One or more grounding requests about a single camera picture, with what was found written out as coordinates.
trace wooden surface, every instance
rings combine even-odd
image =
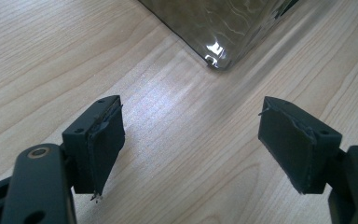
[[[0,179],[111,94],[126,144],[79,223],[329,223],[330,188],[297,194],[257,114],[283,98],[358,145],[358,1],[306,1],[226,73],[135,0],[0,1]]]

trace screw hole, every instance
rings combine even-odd
[[[34,213],[32,213],[31,215],[29,215],[25,220],[24,223],[25,224],[34,224],[34,223],[39,223],[43,220],[43,218],[45,218],[45,212],[43,211],[36,211]]]
[[[76,129],[75,133],[83,133],[84,129]]]
[[[48,147],[35,148],[28,153],[28,158],[38,159],[38,158],[46,156],[49,152],[50,152],[50,148],[48,148]]]

